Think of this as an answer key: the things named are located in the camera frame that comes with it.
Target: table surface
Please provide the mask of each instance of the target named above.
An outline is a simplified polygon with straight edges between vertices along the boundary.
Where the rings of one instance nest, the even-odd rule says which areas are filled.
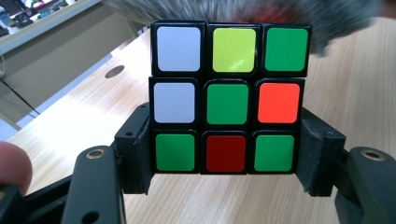
[[[396,158],[395,43],[396,21],[375,19],[310,57],[304,107],[345,134],[346,149]],[[32,160],[30,192],[71,175],[82,150],[111,144],[149,100],[149,49],[147,31],[9,139]],[[295,175],[155,175],[148,196],[125,196],[129,223],[336,223],[333,200],[305,194]]]

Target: screw hole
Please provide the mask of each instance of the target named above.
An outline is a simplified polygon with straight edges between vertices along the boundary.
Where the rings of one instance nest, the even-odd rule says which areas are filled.
[[[115,77],[116,75],[121,73],[124,68],[125,68],[124,65],[119,65],[117,67],[112,68],[110,71],[106,73],[105,78]]]
[[[90,212],[90,213],[85,214],[85,216],[81,220],[81,223],[84,223],[84,224],[94,223],[98,219],[99,219],[98,212]]]
[[[372,161],[384,161],[385,160],[385,157],[382,154],[372,151],[372,150],[363,150],[361,152],[361,154],[365,158],[370,159]]]

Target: cube face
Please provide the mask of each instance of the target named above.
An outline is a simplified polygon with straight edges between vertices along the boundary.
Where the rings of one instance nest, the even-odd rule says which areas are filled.
[[[160,133],[155,137],[155,165],[159,172],[193,172],[195,137],[188,133]]]
[[[247,138],[239,133],[207,133],[205,135],[204,170],[208,174],[246,172]]]
[[[193,78],[149,80],[151,118],[156,125],[194,126],[197,122],[197,81]]]
[[[262,71],[265,77],[306,77],[310,28],[264,24]]]
[[[254,69],[255,57],[254,30],[219,28],[214,31],[213,70],[216,72],[249,73]]]
[[[243,125],[248,120],[249,87],[245,83],[208,83],[206,122],[210,125]]]
[[[160,174],[292,174],[310,27],[155,21],[151,164]]]
[[[293,165],[294,136],[260,134],[256,137],[254,170],[289,172]]]
[[[205,56],[205,22],[155,21],[151,70],[155,77],[198,77]]]

